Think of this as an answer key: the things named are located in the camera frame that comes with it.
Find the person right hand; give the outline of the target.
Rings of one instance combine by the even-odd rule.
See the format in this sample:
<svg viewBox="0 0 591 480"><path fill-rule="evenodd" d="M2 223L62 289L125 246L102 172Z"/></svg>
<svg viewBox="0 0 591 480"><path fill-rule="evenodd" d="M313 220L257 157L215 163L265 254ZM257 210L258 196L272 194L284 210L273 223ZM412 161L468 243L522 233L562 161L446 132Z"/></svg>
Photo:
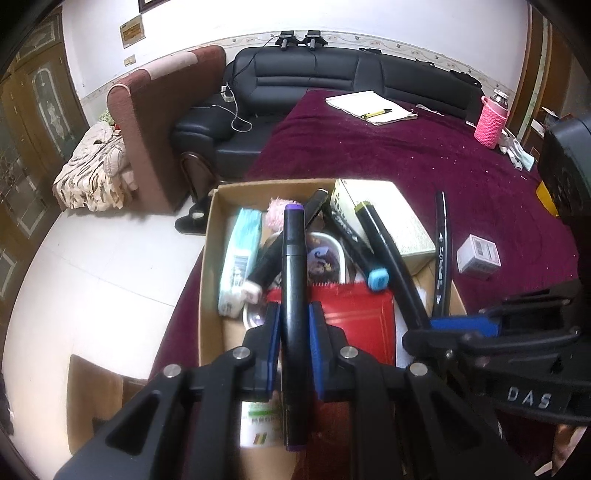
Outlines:
<svg viewBox="0 0 591 480"><path fill-rule="evenodd" d="M586 427L583 426L557 426L552 453L552 475L566 463L585 432Z"/></svg>

